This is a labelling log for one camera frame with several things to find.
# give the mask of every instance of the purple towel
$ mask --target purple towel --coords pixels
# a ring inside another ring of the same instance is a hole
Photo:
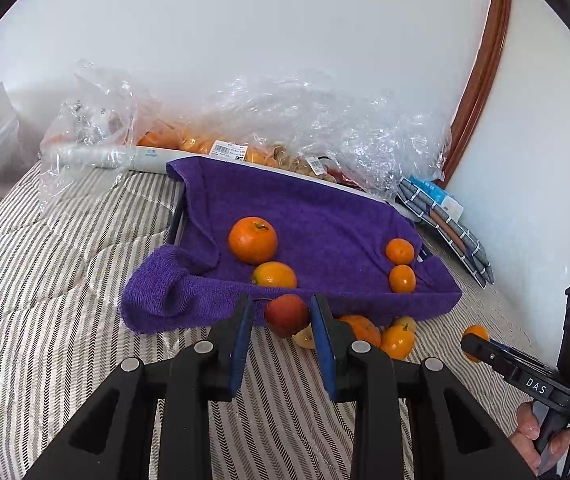
[[[362,314],[378,325],[398,316],[427,319],[449,312],[461,292],[433,256],[412,264],[416,291],[394,294],[385,245],[405,238],[418,254],[421,238],[393,207],[287,174],[192,156],[167,164],[186,186],[188,222],[180,247],[150,254],[124,290],[120,313],[138,333],[212,325],[230,316],[238,294],[276,298],[287,292],[305,302],[317,292],[337,316]],[[276,229],[275,260],[296,272],[299,288],[251,284],[253,266],[227,247],[238,219],[258,216]],[[265,301],[256,301],[254,322],[264,324]]]

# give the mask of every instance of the mattress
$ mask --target mattress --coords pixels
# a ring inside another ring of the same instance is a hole
[[[131,172],[97,200],[44,218],[35,166],[1,202],[1,479],[21,478],[121,360],[168,359],[206,337],[207,328],[137,335],[118,316],[124,285],[162,245],[179,193],[164,175]],[[426,243],[443,257],[463,296],[446,316],[419,323],[409,360],[440,357],[510,433],[526,397],[489,367],[467,361],[460,334],[481,323],[493,338],[532,352],[529,339],[497,290],[481,289],[444,249],[428,237]],[[407,407],[401,402],[399,408],[405,477],[412,478]],[[162,404],[150,478],[156,477],[161,416]],[[264,328],[252,332],[236,399],[210,403],[209,418],[215,479],[349,477],[353,406],[329,401],[314,352]]]

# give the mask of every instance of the black handle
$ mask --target black handle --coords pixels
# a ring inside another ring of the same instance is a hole
[[[539,437],[534,441],[534,448],[541,454],[550,442],[550,438],[568,425],[568,418],[554,410],[548,410],[547,415],[540,425]]]

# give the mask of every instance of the hand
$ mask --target hand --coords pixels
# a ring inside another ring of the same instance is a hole
[[[546,457],[545,464],[542,464],[539,453],[534,449],[534,440],[539,437],[539,431],[539,422],[532,413],[532,403],[524,402],[516,409],[516,431],[510,435],[510,442],[536,476],[542,475],[558,462],[568,450],[570,441],[570,428],[554,435],[548,444],[549,456]]]

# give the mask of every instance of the striped fabric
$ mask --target striped fabric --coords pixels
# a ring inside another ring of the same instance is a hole
[[[91,189],[89,176],[82,191]],[[129,173],[107,194],[67,196],[68,208],[43,218],[38,167],[0,204],[0,478],[21,478],[53,436],[121,360],[168,359],[207,329],[153,336],[131,333],[118,298],[145,255],[160,247],[177,186],[165,176]],[[463,329],[482,323],[492,336],[531,352],[510,307],[481,290],[458,262],[445,259],[463,290],[454,310],[422,322],[409,360],[436,355],[507,433],[524,396],[459,349]],[[412,478],[407,408],[402,420],[405,477]],[[159,403],[150,478],[156,477]],[[243,384],[230,403],[212,403],[215,479],[345,479],[354,409],[329,402],[315,354],[254,329]]]

